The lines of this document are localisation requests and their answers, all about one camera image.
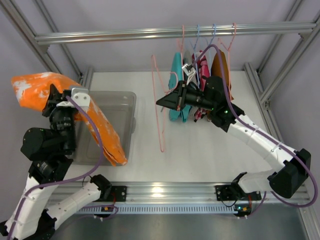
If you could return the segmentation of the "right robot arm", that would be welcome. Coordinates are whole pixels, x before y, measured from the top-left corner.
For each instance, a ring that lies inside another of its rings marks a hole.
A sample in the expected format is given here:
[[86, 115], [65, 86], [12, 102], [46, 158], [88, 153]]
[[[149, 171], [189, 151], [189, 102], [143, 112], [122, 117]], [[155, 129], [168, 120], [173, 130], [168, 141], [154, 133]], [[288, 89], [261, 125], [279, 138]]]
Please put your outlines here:
[[216, 127], [241, 140], [271, 167], [268, 171], [240, 173], [233, 183], [244, 193], [273, 192], [290, 199], [309, 177], [310, 152], [282, 144], [258, 127], [241, 108], [227, 99], [225, 87], [224, 80], [218, 76], [205, 78], [203, 91], [180, 81], [156, 104], [176, 111], [186, 106], [209, 110], [210, 121]]

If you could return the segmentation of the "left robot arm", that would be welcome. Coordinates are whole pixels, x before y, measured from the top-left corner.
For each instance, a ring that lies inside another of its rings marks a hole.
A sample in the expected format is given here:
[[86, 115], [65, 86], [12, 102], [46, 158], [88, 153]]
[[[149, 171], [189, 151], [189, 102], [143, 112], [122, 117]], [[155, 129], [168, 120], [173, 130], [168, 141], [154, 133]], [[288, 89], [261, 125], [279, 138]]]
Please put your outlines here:
[[59, 92], [50, 86], [42, 115], [50, 127], [33, 127], [23, 137], [21, 152], [31, 161], [24, 192], [12, 216], [0, 224], [9, 240], [48, 240], [72, 215], [97, 200], [106, 200], [112, 185], [103, 175], [94, 175], [79, 191], [48, 206], [55, 189], [66, 183], [65, 175], [76, 151], [75, 115], [90, 105], [87, 89], [71, 87]]

